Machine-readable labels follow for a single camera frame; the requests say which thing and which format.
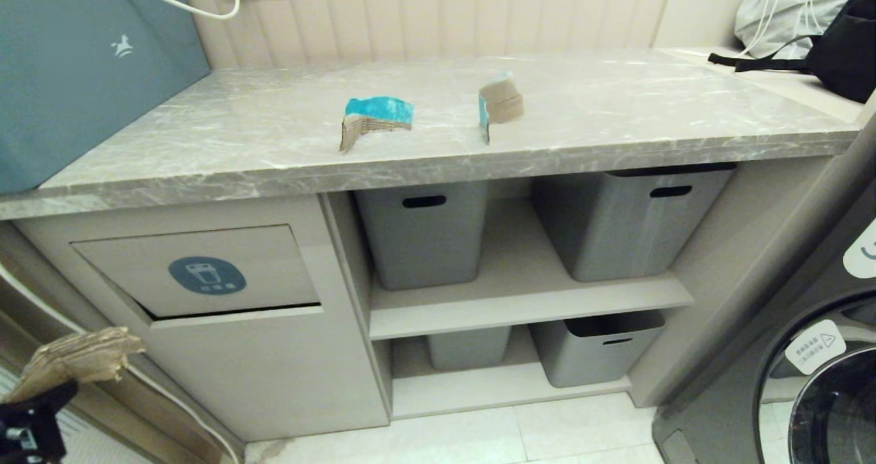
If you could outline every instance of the gray storage bin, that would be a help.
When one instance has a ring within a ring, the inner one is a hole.
[[[611,382],[625,376],[663,330],[659,311],[633,311],[530,324],[554,387]]]
[[[438,370],[498,365],[508,348],[511,326],[475,329],[459,333],[430,334],[429,360]]]
[[[735,164],[541,177],[532,204],[579,281],[660,274],[721,193]]]
[[[356,200],[385,289],[478,276],[486,181],[357,190]]]

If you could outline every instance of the white fabric bag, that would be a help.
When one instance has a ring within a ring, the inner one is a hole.
[[[804,34],[822,34],[848,0],[743,0],[736,12],[736,37],[753,57],[775,52]],[[777,59],[801,59],[811,40],[788,45]]]

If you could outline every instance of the washing machine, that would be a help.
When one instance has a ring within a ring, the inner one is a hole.
[[[876,463],[876,189],[657,412],[668,464]]]

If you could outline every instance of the backpack strap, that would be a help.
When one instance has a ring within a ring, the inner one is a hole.
[[[806,38],[810,38],[814,43],[819,40],[820,37],[820,34],[804,34],[803,36],[798,36],[779,47],[775,52],[770,53],[770,55],[758,59],[738,59],[720,56],[717,55],[717,53],[711,53],[711,55],[709,55],[709,62],[735,67],[736,72],[747,72],[749,70],[800,70],[805,72],[807,71],[805,59],[776,59],[774,57],[776,53],[779,53],[784,47],[787,47],[791,43],[797,43],[797,41]]]

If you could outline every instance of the white cabinet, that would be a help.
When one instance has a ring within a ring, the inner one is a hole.
[[[241,439],[388,424],[373,351],[317,196],[16,225]],[[190,276],[182,281],[169,268],[179,259],[192,259],[181,264]]]

